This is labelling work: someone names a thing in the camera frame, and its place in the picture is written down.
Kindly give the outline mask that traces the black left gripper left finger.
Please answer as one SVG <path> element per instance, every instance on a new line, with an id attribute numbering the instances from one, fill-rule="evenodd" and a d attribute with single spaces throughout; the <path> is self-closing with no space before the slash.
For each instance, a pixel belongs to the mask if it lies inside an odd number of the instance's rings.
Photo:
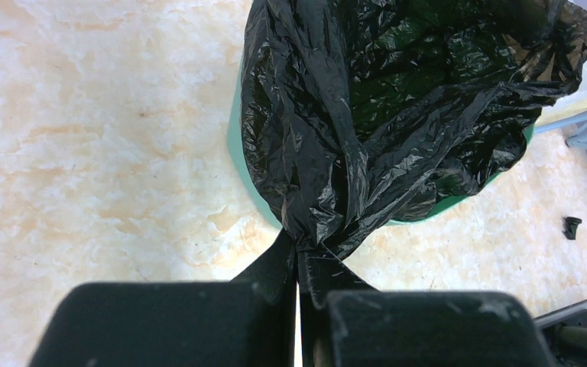
<path id="1" fill-rule="evenodd" d="M 251 286 L 248 365 L 292 366 L 297 308 L 293 239 L 282 229 L 273 244 L 232 282 Z"/>

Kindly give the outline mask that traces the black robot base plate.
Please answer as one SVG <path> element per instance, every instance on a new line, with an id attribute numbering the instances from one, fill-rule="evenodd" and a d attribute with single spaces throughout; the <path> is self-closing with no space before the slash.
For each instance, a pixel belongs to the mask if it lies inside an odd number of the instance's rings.
<path id="1" fill-rule="evenodd" d="M 587 299 L 534 320 L 556 366 L 587 366 Z"/>

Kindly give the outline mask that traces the small black plastic piece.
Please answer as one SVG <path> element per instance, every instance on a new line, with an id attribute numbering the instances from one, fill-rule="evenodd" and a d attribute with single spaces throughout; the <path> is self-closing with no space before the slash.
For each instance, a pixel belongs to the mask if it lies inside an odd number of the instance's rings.
<path id="1" fill-rule="evenodd" d="M 582 219 L 567 216 L 563 220 L 563 234 L 568 240 L 576 240 L 576 233 L 579 225 L 582 224 Z"/>

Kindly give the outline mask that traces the black trash bag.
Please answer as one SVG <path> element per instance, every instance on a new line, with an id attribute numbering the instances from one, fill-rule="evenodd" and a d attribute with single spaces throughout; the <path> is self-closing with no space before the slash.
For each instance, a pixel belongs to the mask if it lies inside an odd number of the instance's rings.
<path id="1" fill-rule="evenodd" d="M 251 181 L 298 251 L 346 258 L 511 169 L 586 61 L 587 11 L 570 1 L 255 1 Z"/>

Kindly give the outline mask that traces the clear plastic bag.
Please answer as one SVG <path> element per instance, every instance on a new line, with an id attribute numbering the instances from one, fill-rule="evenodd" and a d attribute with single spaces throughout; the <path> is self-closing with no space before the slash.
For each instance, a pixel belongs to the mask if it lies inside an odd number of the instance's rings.
<path id="1" fill-rule="evenodd" d="M 576 92 L 558 99 L 551 107 L 543 108 L 535 127 L 547 125 L 561 119 L 587 111 L 587 61 L 583 65 L 582 82 Z"/>

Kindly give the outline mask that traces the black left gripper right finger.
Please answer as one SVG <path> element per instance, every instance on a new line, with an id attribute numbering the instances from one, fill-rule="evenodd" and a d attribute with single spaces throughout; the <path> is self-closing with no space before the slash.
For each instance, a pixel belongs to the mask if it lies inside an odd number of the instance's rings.
<path id="1" fill-rule="evenodd" d="M 297 254 L 300 292 L 302 361 L 304 367 L 333 366 L 330 315 L 332 291 L 373 291 L 327 248 Z"/>

